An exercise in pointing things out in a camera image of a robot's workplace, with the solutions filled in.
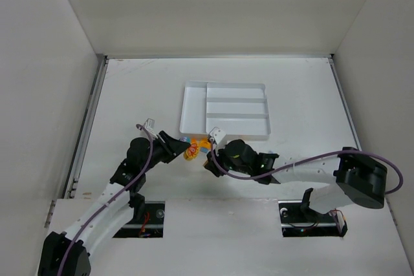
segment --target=small toy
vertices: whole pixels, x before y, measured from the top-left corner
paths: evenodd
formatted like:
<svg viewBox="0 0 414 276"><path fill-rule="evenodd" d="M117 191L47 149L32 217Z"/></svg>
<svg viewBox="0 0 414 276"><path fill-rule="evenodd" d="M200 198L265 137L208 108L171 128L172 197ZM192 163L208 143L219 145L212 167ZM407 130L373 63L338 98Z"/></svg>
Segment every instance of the small toy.
<svg viewBox="0 0 414 276"><path fill-rule="evenodd" d="M190 148L188 148L184 152L184 158L187 161L191 161L194 158L196 158L197 155L199 155L199 151L200 151L199 143L196 141L196 139L192 138L190 143L191 143Z"/></svg>

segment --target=rectangular opening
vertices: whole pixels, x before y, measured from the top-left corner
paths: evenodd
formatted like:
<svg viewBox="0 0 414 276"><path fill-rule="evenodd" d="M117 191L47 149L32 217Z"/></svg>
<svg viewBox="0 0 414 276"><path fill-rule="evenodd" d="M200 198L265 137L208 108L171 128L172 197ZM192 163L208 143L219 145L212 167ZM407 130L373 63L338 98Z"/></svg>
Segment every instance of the rectangular opening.
<svg viewBox="0 0 414 276"><path fill-rule="evenodd" d="M279 215L283 237L342 237L347 224L341 214L317 215L310 222L301 210L301 202L279 202Z"/></svg>
<svg viewBox="0 0 414 276"><path fill-rule="evenodd" d="M165 202L146 202L143 212L124 225L114 239L159 239L164 236Z"/></svg>

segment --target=black mount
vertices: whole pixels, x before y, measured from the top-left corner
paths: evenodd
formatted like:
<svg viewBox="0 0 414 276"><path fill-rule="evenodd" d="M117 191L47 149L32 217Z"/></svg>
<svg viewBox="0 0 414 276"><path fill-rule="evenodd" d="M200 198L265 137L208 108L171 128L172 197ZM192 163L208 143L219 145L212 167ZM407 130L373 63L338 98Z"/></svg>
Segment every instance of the black mount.
<svg viewBox="0 0 414 276"><path fill-rule="evenodd" d="M241 139L232 140L223 149L218 150L217 162L226 171L233 170L250 176L267 173L273 169L273 164L278 154L259 153ZM207 162L204 168L211 171L216 177L223 176L212 160L212 154L207 154ZM273 176L266 176L256 180L260 184L278 184Z"/></svg>
<svg viewBox="0 0 414 276"><path fill-rule="evenodd" d="M342 150L356 150L344 147ZM384 207L387 167L360 154L341 154L339 169L334 171L336 183L357 205L381 209Z"/></svg>

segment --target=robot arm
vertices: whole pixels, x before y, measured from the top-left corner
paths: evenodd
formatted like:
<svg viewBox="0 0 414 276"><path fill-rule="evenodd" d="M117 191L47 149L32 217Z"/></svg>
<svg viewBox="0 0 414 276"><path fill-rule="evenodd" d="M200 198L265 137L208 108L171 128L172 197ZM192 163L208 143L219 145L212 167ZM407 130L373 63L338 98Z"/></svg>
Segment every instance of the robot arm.
<svg viewBox="0 0 414 276"><path fill-rule="evenodd" d="M217 128L210 133L210 140L218 146L224 145L224 138L225 133ZM216 148L216 154L208 153L204 167L217 177L232 175L228 171L237 171L261 184L291 181L328 184L319 189L308 189L303 196L303 209L311 209L320 214L352 203L372 209L383 208L387 168L369 156L353 154L354 150L343 148L344 154L339 155L339 159L333 159L339 164L332 173L326 170L325 160L320 161L318 167L315 163L295 166L292 165L295 161L291 159L286 161L278 154L256 153L244 141L232 140L224 147L218 150ZM284 166L273 169L275 162L287 164L286 169Z"/></svg>
<svg viewBox="0 0 414 276"><path fill-rule="evenodd" d="M164 131L155 135L148 120L144 126L154 137L153 152L147 167L153 168L159 162L170 163L183 153L190 144L181 142ZM132 140L127 151L127 157L118 166L105 190L98 200L62 233L50 233L43 243L38 275L57 276L63 256L69 245L70 248L63 271L60 276L88 276L91 272L91 261L96 250L114 236L114 234L133 217L140 218L143 213L145 198L138 192L146 181L145 173L127 190L120 193L116 199L108 203L113 196L122 190L143 169L149 156L149 140L143 137ZM87 228L76 238L80 229L90 221Z"/></svg>

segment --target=white wall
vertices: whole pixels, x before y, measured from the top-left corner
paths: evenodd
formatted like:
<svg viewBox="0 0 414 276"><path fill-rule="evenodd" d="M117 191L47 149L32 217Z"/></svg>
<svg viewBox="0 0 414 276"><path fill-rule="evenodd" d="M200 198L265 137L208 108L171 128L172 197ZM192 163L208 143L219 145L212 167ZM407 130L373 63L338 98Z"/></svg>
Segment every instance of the white wall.
<svg viewBox="0 0 414 276"><path fill-rule="evenodd" d="M367 0L334 62L363 148L404 173L389 201L414 267L414 0Z"/></svg>
<svg viewBox="0 0 414 276"><path fill-rule="evenodd" d="M365 0L70 0L96 52L333 53Z"/></svg>
<svg viewBox="0 0 414 276"><path fill-rule="evenodd" d="M34 275L96 66L68 0L0 0L1 275Z"/></svg>

